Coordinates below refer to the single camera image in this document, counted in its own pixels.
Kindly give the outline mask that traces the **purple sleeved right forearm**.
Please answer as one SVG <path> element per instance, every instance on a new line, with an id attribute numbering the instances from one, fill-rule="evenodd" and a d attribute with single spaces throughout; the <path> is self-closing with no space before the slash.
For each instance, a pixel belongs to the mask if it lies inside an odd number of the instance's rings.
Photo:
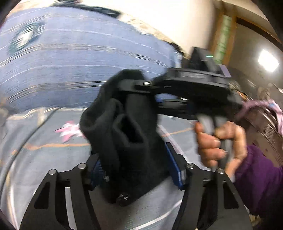
<path id="1" fill-rule="evenodd" d="M 252 215 L 267 218 L 273 212 L 282 214 L 282 167 L 275 167 L 258 147 L 247 147 L 234 185 Z"/>

